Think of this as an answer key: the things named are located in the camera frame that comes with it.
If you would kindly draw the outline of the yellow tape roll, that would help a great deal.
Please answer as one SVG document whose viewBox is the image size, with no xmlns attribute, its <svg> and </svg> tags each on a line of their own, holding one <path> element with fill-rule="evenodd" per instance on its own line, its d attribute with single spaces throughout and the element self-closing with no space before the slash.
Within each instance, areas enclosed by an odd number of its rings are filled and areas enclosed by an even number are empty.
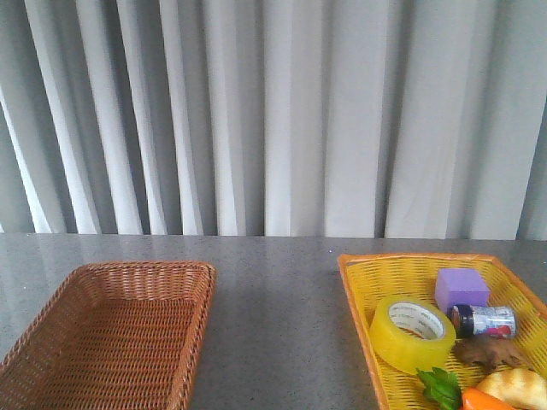
<svg viewBox="0 0 547 410">
<path fill-rule="evenodd" d="M 386 296 L 368 330 L 373 351 L 398 371 L 442 367 L 456 342 L 456 330 L 444 313 L 410 296 Z"/>
</svg>

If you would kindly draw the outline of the grey pleated curtain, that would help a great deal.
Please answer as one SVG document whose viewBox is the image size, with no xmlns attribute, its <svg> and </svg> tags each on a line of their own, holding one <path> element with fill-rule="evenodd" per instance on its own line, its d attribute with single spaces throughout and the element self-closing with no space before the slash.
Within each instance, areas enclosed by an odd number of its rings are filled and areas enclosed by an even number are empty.
<svg viewBox="0 0 547 410">
<path fill-rule="evenodd" d="M 543 1 L 4 1 L 1 230 L 546 237 Z"/>
</svg>

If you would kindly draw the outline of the yellow plastic basket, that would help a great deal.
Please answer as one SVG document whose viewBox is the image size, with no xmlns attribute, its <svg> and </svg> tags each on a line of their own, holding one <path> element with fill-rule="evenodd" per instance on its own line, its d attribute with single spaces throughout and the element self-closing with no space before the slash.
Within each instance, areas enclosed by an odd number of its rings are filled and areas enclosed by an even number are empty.
<svg viewBox="0 0 547 410">
<path fill-rule="evenodd" d="M 338 265 L 379 408 L 435 407 L 422 394 L 423 385 L 416 374 L 398 371 L 375 354 L 368 330 L 379 301 L 386 296 L 410 296 L 439 310 L 434 290 L 441 268 L 473 268 L 480 273 L 491 290 L 489 304 L 499 302 L 517 314 L 516 346 L 541 376 L 546 374 L 546 306 L 498 258 L 467 254 L 340 255 Z M 478 367 L 463 365 L 451 351 L 442 367 L 455 373 L 463 387 L 478 383 L 482 373 Z"/>
</svg>

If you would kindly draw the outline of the purple foam block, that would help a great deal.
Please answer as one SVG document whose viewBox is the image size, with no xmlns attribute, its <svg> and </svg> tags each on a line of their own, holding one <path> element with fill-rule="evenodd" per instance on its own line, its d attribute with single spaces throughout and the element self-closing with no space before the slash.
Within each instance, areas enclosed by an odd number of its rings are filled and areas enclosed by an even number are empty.
<svg viewBox="0 0 547 410">
<path fill-rule="evenodd" d="M 457 304 L 486 307 L 490 294 L 486 281 L 473 268 L 438 270 L 434 299 L 443 313 L 448 313 Z"/>
</svg>

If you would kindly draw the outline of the brown wicker basket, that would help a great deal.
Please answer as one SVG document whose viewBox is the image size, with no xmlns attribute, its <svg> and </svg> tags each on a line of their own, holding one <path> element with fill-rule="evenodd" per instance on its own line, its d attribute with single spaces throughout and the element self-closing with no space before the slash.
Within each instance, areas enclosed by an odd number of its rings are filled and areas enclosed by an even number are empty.
<svg viewBox="0 0 547 410">
<path fill-rule="evenodd" d="M 110 261 L 60 284 L 1 365 L 4 409 L 187 409 L 215 267 Z"/>
</svg>

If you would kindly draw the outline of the small black-capped bottle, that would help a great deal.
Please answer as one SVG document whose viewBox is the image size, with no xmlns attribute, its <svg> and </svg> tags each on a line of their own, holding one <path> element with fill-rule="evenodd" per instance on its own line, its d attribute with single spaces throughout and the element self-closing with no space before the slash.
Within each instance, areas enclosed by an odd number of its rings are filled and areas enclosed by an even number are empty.
<svg viewBox="0 0 547 410">
<path fill-rule="evenodd" d="M 459 338 L 487 335 L 496 338 L 515 338 L 517 321 L 510 307 L 480 307 L 457 304 L 448 317 Z"/>
</svg>

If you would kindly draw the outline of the green leaf garnish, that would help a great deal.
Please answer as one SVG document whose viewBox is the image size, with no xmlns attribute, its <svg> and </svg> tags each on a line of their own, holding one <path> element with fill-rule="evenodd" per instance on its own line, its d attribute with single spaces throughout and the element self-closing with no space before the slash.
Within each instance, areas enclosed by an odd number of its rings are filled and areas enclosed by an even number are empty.
<svg viewBox="0 0 547 410">
<path fill-rule="evenodd" d="M 440 409 L 462 407 L 462 390 L 455 373 L 433 367 L 431 371 L 417 370 L 417 376 L 424 385 L 423 395 L 436 402 Z"/>
</svg>

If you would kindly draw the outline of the brown dried leaf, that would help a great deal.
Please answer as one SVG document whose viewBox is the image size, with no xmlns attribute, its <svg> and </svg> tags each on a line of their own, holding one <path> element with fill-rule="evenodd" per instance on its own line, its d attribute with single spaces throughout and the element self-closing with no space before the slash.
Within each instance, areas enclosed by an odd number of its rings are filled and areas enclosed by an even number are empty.
<svg viewBox="0 0 547 410">
<path fill-rule="evenodd" d="M 456 342 L 452 352 L 466 365 L 481 364 L 487 373 L 499 366 L 532 369 L 529 359 L 511 339 L 477 335 Z"/>
</svg>

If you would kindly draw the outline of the orange carrot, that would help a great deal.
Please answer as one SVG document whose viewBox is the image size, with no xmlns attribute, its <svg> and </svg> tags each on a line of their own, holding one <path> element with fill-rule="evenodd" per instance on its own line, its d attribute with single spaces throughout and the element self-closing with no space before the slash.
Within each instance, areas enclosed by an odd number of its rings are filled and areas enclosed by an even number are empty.
<svg viewBox="0 0 547 410">
<path fill-rule="evenodd" d="M 514 407 L 479 389 L 468 388 L 462 392 L 463 410 L 515 410 Z"/>
</svg>

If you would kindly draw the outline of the bread roll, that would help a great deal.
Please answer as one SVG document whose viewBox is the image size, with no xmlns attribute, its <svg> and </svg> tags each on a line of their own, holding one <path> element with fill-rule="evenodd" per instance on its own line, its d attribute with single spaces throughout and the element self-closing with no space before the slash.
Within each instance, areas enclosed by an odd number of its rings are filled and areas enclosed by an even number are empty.
<svg viewBox="0 0 547 410">
<path fill-rule="evenodd" d="M 527 369 L 493 372 L 476 388 L 518 409 L 546 409 L 546 380 Z"/>
</svg>

